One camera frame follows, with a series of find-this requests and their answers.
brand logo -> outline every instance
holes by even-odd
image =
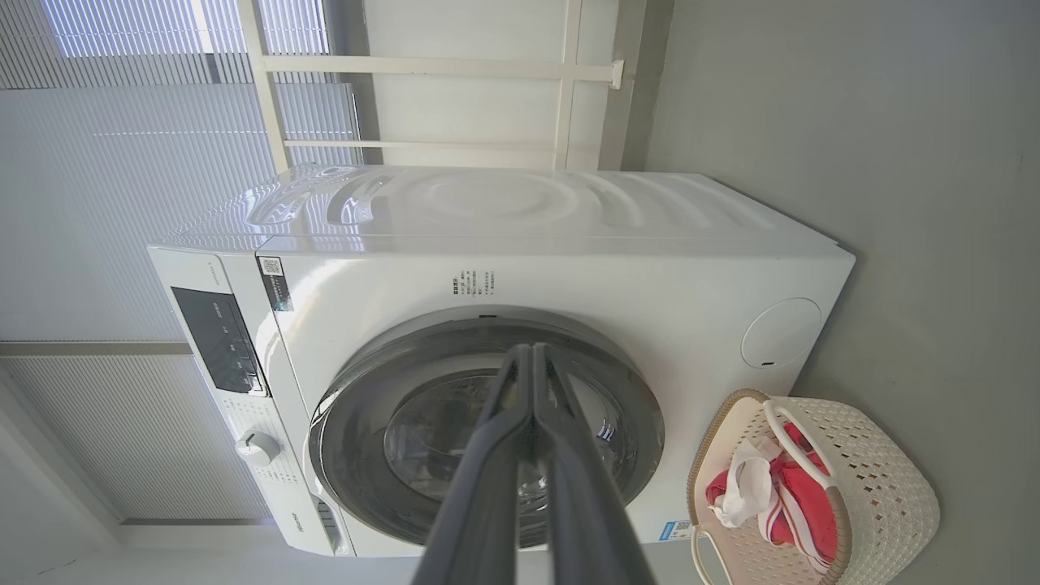
[[[213,283],[217,286],[220,285],[220,279],[216,276],[216,269],[213,268],[213,262],[207,262],[209,264],[209,274],[213,277]]]

white cloth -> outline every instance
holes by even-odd
[[[744,439],[733,451],[726,476],[726,493],[708,506],[726,528],[739,528],[748,518],[776,506],[770,462],[783,450],[766,437]]]

floor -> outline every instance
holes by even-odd
[[[647,170],[856,254],[796,393],[861,408],[935,486],[894,583],[1035,582],[1040,2],[676,2]]]

pleated blind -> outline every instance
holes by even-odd
[[[0,358],[125,518],[269,515],[187,356]]]
[[[321,0],[261,0],[268,50],[329,52]],[[326,74],[278,74],[322,82]],[[3,0],[0,88],[251,83],[235,0]]]

washing machine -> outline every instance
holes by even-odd
[[[149,253],[290,545],[419,555],[505,352],[569,361],[642,542],[723,399],[790,391],[854,257],[700,175],[304,166]],[[520,469],[520,545],[546,480]]]

